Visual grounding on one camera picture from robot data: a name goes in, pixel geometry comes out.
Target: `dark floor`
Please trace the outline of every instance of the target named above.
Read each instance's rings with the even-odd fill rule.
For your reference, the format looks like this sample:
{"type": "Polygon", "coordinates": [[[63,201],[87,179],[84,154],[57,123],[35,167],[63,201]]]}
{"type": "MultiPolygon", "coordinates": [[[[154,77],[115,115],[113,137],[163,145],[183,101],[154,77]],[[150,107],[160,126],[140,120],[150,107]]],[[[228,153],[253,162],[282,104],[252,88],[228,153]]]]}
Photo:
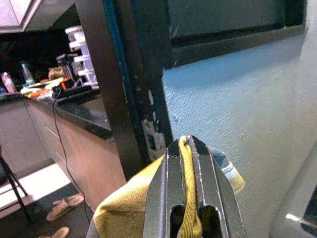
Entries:
{"type": "MultiPolygon", "coordinates": [[[[28,224],[20,210],[0,220],[0,238],[38,238],[39,236],[52,236],[55,231],[63,226],[70,228],[68,238],[85,238],[88,230],[88,221],[81,204],[70,213],[58,218],[53,222],[46,221],[47,213],[52,209],[53,202],[63,197],[78,193],[72,184],[69,184],[46,197],[27,206],[33,224],[28,224]]],[[[89,218],[93,212],[88,205],[89,218]]]]}

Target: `black electrical cord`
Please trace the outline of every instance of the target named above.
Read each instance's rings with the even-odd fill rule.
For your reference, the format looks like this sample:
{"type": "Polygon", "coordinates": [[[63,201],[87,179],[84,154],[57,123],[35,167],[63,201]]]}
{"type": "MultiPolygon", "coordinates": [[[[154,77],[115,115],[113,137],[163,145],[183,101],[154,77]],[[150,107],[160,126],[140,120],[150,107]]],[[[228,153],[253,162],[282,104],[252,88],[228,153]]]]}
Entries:
{"type": "Polygon", "coordinates": [[[59,137],[59,141],[60,141],[60,144],[63,148],[63,152],[64,152],[64,157],[65,157],[65,162],[66,162],[66,170],[67,170],[67,173],[69,174],[69,176],[71,177],[71,179],[73,180],[74,184],[77,186],[77,188],[79,189],[79,191],[83,194],[83,197],[84,197],[84,203],[85,203],[85,213],[86,213],[86,217],[87,217],[87,221],[88,221],[88,224],[90,225],[90,219],[89,219],[89,216],[88,216],[88,212],[87,212],[87,208],[86,208],[86,196],[85,196],[85,193],[83,192],[83,190],[81,190],[81,188],[78,186],[78,184],[76,183],[73,175],[70,173],[69,169],[68,169],[68,162],[67,162],[67,155],[66,155],[66,151],[65,151],[65,147],[64,147],[64,144],[61,140],[61,136],[60,136],[60,133],[59,133],[59,129],[58,129],[58,126],[57,126],[57,121],[56,121],[56,114],[55,114],[55,103],[58,99],[58,97],[60,96],[61,94],[61,90],[59,91],[58,95],[56,96],[54,102],[53,102],[53,115],[54,115],[54,123],[55,123],[55,127],[56,127],[56,131],[57,131],[57,134],[58,134],[58,137],[59,137]]]}

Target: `flip flop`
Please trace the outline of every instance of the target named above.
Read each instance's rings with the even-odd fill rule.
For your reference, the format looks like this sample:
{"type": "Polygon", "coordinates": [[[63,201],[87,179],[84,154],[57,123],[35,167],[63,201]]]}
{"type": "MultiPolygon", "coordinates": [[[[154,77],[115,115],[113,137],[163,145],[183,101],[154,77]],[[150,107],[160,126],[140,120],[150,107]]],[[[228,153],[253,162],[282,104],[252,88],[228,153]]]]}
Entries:
{"type": "MultiPolygon", "coordinates": [[[[72,196],[69,196],[69,197],[66,197],[66,198],[67,198],[68,200],[72,200],[72,199],[74,199],[74,198],[77,198],[78,196],[81,196],[81,194],[78,193],[78,194],[75,194],[75,195],[72,195],[72,196]]],[[[58,205],[61,201],[62,201],[62,200],[54,201],[54,202],[53,202],[53,205],[58,205]]]]}
{"type": "Polygon", "coordinates": [[[55,234],[51,237],[39,237],[39,238],[66,238],[68,234],[69,234],[69,228],[62,227],[57,232],[55,232],[55,234]]]}
{"type": "Polygon", "coordinates": [[[80,194],[77,194],[78,196],[73,197],[71,199],[64,198],[62,199],[46,216],[46,220],[48,222],[54,221],[57,218],[63,216],[67,212],[73,210],[78,205],[82,204],[84,202],[84,197],[80,194]]]}

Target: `light blue wall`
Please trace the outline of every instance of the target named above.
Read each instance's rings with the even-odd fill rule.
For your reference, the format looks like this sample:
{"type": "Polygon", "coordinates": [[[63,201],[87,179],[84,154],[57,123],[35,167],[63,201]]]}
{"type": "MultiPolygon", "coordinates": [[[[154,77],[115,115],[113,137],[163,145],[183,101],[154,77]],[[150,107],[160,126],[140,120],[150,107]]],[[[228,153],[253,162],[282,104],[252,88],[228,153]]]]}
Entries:
{"type": "Polygon", "coordinates": [[[166,70],[174,138],[224,151],[246,180],[237,196],[250,238],[267,238],[288,187],[317,140],[317,15],[306,35],[166,70]]]}

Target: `white stacked containers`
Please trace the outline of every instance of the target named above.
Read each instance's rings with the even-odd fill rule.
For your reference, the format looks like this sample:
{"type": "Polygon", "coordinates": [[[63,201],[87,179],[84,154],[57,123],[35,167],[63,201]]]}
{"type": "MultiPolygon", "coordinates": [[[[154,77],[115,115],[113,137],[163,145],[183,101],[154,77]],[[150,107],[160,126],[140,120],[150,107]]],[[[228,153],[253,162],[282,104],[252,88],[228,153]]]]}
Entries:
{"type": "Polygon", "coordinates": [[[84,85],[97,86],[98,83],[94,67],[90,59],[83,28],[81,26],[69,27],[65,29],[65,33],[68,35],[70,41],[70,50],[72,52],[80,50],[82,53],[81,56],[75,57],[74,61],[83,63],[83,70],[78,71],[78,74],[79,76],[86,77],[87,82],[84,83],[84,85]]]}

